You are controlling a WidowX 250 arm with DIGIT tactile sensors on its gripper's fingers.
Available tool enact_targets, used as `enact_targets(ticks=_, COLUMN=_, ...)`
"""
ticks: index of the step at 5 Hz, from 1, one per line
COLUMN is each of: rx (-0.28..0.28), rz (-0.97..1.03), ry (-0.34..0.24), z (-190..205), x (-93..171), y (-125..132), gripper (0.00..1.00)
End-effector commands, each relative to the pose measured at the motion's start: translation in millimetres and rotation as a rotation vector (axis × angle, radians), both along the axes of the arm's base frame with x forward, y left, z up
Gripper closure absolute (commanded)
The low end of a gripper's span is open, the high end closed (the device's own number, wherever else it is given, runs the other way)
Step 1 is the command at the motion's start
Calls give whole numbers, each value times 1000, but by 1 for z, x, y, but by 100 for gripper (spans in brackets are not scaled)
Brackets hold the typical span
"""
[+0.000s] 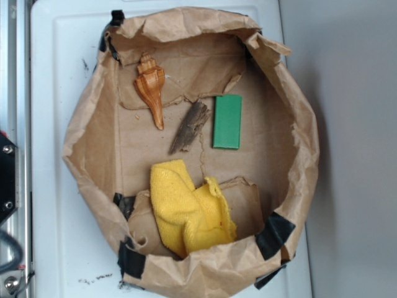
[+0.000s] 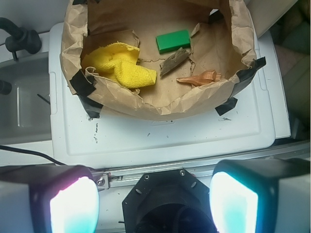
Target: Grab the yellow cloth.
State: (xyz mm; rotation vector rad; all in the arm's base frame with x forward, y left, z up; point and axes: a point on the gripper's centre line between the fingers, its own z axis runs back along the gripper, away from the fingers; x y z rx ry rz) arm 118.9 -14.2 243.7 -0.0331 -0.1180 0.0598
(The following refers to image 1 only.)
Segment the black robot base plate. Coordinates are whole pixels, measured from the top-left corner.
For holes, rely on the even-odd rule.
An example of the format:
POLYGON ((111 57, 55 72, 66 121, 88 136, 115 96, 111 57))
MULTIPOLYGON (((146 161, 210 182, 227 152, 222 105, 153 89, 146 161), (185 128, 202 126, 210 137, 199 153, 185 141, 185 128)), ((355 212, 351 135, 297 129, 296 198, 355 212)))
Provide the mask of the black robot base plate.
POLYGON ((19 207, 17 146, 1 131, 1 225, 19 207))

